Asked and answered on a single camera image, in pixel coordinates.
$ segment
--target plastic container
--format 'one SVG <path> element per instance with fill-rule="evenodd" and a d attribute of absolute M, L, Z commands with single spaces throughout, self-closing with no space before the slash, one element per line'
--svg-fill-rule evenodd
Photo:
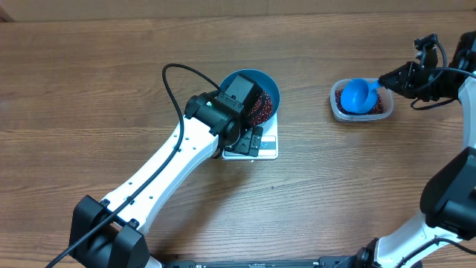
<path fill-rule="evenodd" d="M 377 78 L 362 78 L 367 82 L 373 83 L 377 81 Z M 343 79 L 334 84 L 330 89 L 330 106 L 332 107 L 332 112 L 337 121 L 340 122 L 365 122 L 365 121 L 374 121 L 387 118 L 393 111 L 393 96 L 392 91 L 381 87 L 377 89 L 377 92 L 382 99 L 382 108 L 383 113 L 379 115 L 346 115 L 341 112 L 335 100 L 335 93 L 344 89 L 344 87 L 350 82 L 350 79 Z"/>

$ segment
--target blue scoop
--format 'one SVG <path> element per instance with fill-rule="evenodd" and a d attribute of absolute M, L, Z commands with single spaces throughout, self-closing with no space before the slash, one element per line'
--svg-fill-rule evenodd
<path fill-rule="evenodd" d="M 342 108 L 356 114 L 369 112 L 377 104 L 379 87 L 378 81 L 369 83 L 361 78 L 352 79 L 342 91 Z"/>

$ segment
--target black bracket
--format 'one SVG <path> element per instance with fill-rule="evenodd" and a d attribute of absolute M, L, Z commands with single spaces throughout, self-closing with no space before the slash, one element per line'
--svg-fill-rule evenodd
<path fill-rule="evenodd" d="M 231 147 L 225 147 L 225 151 L 239 153 L 245 156 L 258 156 L 263 137 L 262 127 L 253 127 L 250 130 L 242 130 L 239 140 Z"/>
<path fill-rule="evenodd" d="M 69 245 L 78 241 L 98 223 L 109 216 L 108 202 L 98 203 L 85 196 L 74 208 Z M 86 268 L 145 267 L 150 258 L 144 236 L 136 230 L 137 220 L 124 223 L 118 231 L 107 225 L 81 243 L 70 256 Z"/>

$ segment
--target wooden table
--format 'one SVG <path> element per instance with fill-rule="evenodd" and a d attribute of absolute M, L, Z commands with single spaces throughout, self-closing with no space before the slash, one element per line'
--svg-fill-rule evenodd
<path fill-rule="evenodd" d="M 239 261 L 351 255 L 419 210 L 426 182 L 461 150 L 458 103 L 342 124 L 329 90 L 413 59 L 437 32 L 452 57 L 474 12 L 159 19 L 0 25 L 0 266 L 43 267 L 68 244 L 71 213 L 128 179 L 177 124 L 161 81 L 184 63 L 219 82 L 256 68 L 279 84 L 280 157 L 207 160 L 147 241 L 159 259 Z M 170 72 L 182 109 L 212 88 Z M 476 243 L 464 243 L 476 247 Z M 452 247 L 427 267 L 473 267 Z M 58 267 L 80 267 L 67 257 Z"/>

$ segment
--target blue bowl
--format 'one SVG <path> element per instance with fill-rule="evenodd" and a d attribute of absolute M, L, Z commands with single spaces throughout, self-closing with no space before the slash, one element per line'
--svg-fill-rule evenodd
<path fill-rule="evenodd" d="M 231 83 L 235 80 L 238 74 L 244 74 L 246 77 L 251 78 L 254 82 L 256 82 L 265 92 L 269 94 L 271 97 L 271 102 L 273 103 L 273 113 L 269 117 L 266 122 L 269 122 L 273 116 L 276 114 L 277 109 L 280 107 L 281 102 L 281 94 L 280 90 L 277 87 L 276 82 L 271 78 L 269 75 L 262 71 L 254 70 L 254 69 L 243 69 L 239 71 L 235 71 L 234 73 L 228 75 L 223 82 L 220 84 L 220 88 L 226 89 L 228 88 Z"/>

